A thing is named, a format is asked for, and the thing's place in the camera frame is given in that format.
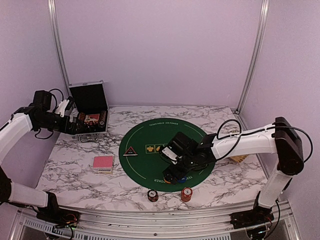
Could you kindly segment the red chip stack front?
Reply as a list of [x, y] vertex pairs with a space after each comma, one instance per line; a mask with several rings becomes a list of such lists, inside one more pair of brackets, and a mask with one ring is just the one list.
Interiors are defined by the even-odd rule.
[[185, 187], [181, 191], [181, 200], [183, 202], [189, 202], [192, 198], [193, 190], [190, 187]]

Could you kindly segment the dark chip stack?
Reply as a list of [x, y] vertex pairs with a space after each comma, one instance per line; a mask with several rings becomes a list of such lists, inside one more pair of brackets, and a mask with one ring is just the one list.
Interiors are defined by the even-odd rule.
[[147, 198], [150, 202], [157, 202], [159, 199], [158, 192], [156, 190], [150, 189], [147, 192]]

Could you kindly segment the red backed card deck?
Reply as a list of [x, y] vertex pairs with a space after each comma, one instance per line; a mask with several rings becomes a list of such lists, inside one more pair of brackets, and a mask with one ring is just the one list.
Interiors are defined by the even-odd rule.
[[113, 156], [95, 156], [93, 159], [93, 168], [96, 170], [112, 169], [114, 162]]

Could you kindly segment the blue small blind button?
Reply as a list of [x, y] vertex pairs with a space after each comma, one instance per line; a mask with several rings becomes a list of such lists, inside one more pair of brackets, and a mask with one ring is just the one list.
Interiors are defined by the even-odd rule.
[[186, 177], [182, 177], [182, 178], [177, 180], [177, 182], [180, 183], [180, 184], [185, 183], [186, 181], [187, 181]]

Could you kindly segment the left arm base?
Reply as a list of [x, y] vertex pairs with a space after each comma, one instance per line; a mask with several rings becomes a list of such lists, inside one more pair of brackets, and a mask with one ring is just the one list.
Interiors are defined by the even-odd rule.
[[36, 217], [40, 220], [56, 224], [58, 226], [76, 226], [79, 222], [80, 213], [78, 211], [59, 209], [57, 212], [39, 211]]

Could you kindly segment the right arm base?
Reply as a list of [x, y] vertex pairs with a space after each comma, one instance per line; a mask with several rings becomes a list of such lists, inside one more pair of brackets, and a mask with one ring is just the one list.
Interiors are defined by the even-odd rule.
[[234, 229], [241, 229], [272, 222], [275, 218], [270, 212], [265, 213], [247, 210], [232, 213], [230, 219], [230, 224], [233, 225]]

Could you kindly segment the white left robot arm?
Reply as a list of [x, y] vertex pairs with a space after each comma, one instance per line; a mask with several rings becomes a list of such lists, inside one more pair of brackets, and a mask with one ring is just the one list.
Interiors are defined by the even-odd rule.
[[[16, 110], [10, 119], [0, 128], [0, 161], [2, 162], [8, 152], [27, 133], [47, 129], [68, 135], [76, 135], [80, 129], [78, 120], [70, 120], [66, 111], [74, 104], [74, 99], [69, 96], [50, 112], [51, 101], [54, 95], [50, 91], [37, 90], [29, 106]], [[54, 194], [37, 190], [13, 182], [0, 170], [0, 202], [44, 208], [44, 215], [53, 223], [63, 219], [63, 211], [55, 204]]]

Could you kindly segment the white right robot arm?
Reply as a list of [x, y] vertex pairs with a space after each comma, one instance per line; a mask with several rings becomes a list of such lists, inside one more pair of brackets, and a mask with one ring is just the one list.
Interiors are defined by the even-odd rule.
[[252, 224], [258, 224], [267, 216], [267, 209], [273, 206], [293, 176], [304, 168], [303, 146], [298, 131], [284, 117], [277, 117], [274, 123], [266, 126], [238, 133], [207, 134], [200, 142], [179, 131], [159, 149], [160, 155], [171, 162], [163, 171], [164, 179], [176, 184], [189, 172], [226, 158], [277, 154], [278, 164], [258, 194], [256, 206], [247, 214]]

